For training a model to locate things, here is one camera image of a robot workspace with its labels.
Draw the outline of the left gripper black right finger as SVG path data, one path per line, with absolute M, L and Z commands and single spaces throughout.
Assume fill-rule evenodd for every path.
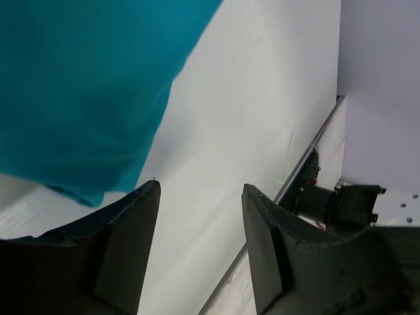
M 418 228 L 374 226 L 343 238 L 251 184 L 242 211 L 258 314 L 419 313 Z

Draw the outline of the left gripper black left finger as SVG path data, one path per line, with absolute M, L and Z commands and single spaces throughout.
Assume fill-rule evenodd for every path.
M 136 314 L 159 211 L 149 180 L 39 237 L 1 241 L 2 314 Z

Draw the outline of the teal t shirt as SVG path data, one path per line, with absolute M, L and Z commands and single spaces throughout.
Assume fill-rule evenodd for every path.
M 1 172 L 96 207 L 134 189 L 219 1 L 2 1 Z

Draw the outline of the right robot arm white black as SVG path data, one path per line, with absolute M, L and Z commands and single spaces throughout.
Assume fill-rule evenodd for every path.
M 419 226 L 419 194 L 378 185 L 350 185 L 328 190 L 313 184 L 298 189 L 293 212 L 342 236 L 370 226 Z

